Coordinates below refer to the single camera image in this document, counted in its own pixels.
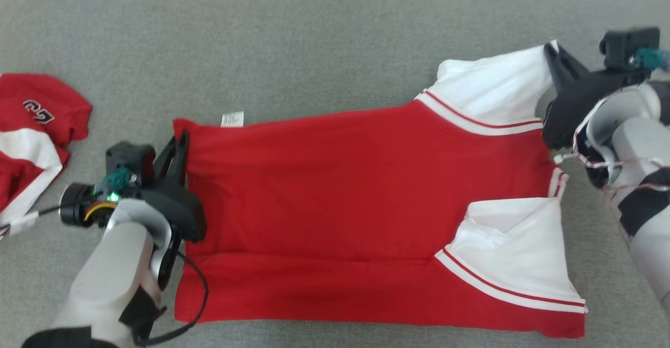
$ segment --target red stripe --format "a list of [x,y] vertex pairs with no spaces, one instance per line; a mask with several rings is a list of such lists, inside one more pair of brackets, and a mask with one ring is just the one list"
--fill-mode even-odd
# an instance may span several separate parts
[[556,184],[556,191],[555,191],[555,193],[553,193],[553,197],[558,196],[558,194],[559,194],[559,192],[560,192],[560,190],[561,190],[561,186],[562,186],[561,180],[563,179],[563,176],[564,176],[564,175],[565,175],[565,173],[562,172],[562,173],[558,176],[558,184]]
[[543,297],[536,297],[536,296],[529,296],[529,295],[524,295],[522,293],[517,293],[516,291],[512,290],[507,290],[504,288],[501,288],[499,286],[496,286],[495,284],[491,284],[490,282],[486,281],[485,279],[482,279],[481,277],[477,276],[474,274],[471,270],[467,269],[464,265],[460,264],[458,260],[456,260],[451,254],[447,252],[447,250],[442,249],[442,252],[447,254],[447,256],[459,267],[461,267],[463,270],[465,270],[467,273],[471,274],[473,277],[475,277],[478,281],[483,282],[484,284],[490,286],[491,288],[494,288],[496,290],[504,291],[505,293],[508,293],[510,295],[522,297],[522,298],[528,298],[529,300],[537,300],[537,301],[545,301],[545,302],[551,302],[553,304],[563,304],[563,305],[572,305],[576,307],[583,307],[584,304],[580,302],[572,302],[572,301],[563,301],[563,300],[554,300],[553,298],[543,298]]
[[435,96],[431,91],[423,91],[423,93],[426,94],[426,95],[429,95],[431,98],[436,100],[436,102],[440,103],[440,105],[449,109],[450,112],[453,112],[454,114],[458,115],[459,117],[462,117],[463,119],[466,119],[466,121],[477,124],[479,126],[484,126],[484,127],[488,127],[488,128],[512,128],[512,127],[526,126],[528,124],[538,124],[539,123],[538,120],[532,120],[532,121],[522,121],[521,123],[515,123],[515,124],[505,124],[505,125],[502,125],[502,126],[494,126],[493,124],[486,124],[482,121],[476,121],[476,120],[474,120],[470,117],[467,117],[463,114],[460,114],[460,112],[458,112],[457,110],[454,110],[452,107],[447,105],[445,102],[442,102],[442,100],[437,98],[437,96]]

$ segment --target red and white shirt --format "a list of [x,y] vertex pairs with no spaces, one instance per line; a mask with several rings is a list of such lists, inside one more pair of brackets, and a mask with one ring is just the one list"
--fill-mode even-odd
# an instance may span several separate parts
[[0,75],[0,226],[21,217],[60,174],[65,146],[88,136],[91,105],[45,74]]
[[[299,319],[584,334],[560,196],[534,108],[542,47],[448,60],[407,105],[191,134],[208,221],[187,255],[202,321]],[[175,315],[203,288],[188,267]]]

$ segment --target green led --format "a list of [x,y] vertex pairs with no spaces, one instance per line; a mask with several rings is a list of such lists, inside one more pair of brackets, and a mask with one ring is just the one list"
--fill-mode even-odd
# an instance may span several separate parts
[[107,200],[109,201],[119,201],[121,197],[119,196],[118,193],[111,193],[109,196],[107,196]]

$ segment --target white label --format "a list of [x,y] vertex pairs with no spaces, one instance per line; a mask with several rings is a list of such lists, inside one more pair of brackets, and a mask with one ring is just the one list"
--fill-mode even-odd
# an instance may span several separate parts
[[243,127],[244,126],[244,112],[238,111],[236,113],[224,114],[221,117],[221,127]]

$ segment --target gray fabric surface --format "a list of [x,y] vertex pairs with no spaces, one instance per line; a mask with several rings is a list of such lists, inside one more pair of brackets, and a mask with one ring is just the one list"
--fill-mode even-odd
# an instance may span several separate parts
[[[433,83],[444,59],[550,38],[595,68],[609,28],[657,24],[670,46],[667,5],[646,0],[0,0],[0,16],[0,72],[53,74],[94,105],[91,135],[71,145],[43,207],[73,181],[100,179],[113,143],[162,146],[173,117],[216,124],[244,110],[253,123],[399,105]],[[567,262],[589,307],[583,339],[259,320],[202,324],[165,346],[666,346],[665,317],[600,196],[579,166],[564,169]],[[100,235],[50,216],[0,244],[0,346],[52,322]],[[164,295],[170,307],[179,276]],[[179,325],[168,312],[154,332]]]

